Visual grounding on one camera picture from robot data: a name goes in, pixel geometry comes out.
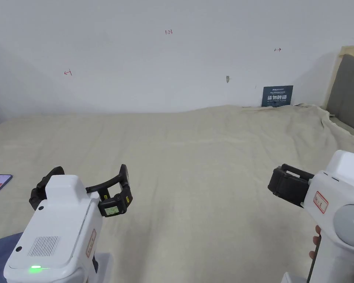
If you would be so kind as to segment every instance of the red handwritten mark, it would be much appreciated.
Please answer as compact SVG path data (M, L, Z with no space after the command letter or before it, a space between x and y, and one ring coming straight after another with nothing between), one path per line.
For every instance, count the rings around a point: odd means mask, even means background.
M69 72L64 72L64 75L67 75L68 73L70 73L71 76L72 76L72 73L71 73L71 70L70 70L70 69L69 69Z

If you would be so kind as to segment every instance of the beige bed sheet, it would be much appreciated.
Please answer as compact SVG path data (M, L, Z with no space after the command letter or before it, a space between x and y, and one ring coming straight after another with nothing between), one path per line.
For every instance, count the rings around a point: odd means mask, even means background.
M282 163L316 173L354 136L316 106L186 113L31 116L0 125L0 237L32 217L31 189L55 166L86 186L129 169L134 201L104 219L112 282L279 283L306 276L315 223L267 189Z

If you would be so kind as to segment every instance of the gray circular cap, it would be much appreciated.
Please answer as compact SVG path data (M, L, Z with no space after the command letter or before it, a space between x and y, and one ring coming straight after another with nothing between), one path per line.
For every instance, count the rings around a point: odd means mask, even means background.
M345 205L338 209L333 219L337 236L354 247L354 205Z

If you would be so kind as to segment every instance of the white wall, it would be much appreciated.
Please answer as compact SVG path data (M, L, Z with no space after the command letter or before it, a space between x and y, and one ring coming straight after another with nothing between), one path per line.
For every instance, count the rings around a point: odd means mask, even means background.
M343 45L354 0L0 0L0 122L259 106L267 85L321 105Z

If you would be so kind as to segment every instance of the speaker grille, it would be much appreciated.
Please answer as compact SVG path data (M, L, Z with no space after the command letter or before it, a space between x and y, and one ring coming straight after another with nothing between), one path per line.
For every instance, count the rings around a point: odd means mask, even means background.
M30 249L28 256L51 256L54 254L56 246L60 237L47 236L37 237L34 241L32 248Z

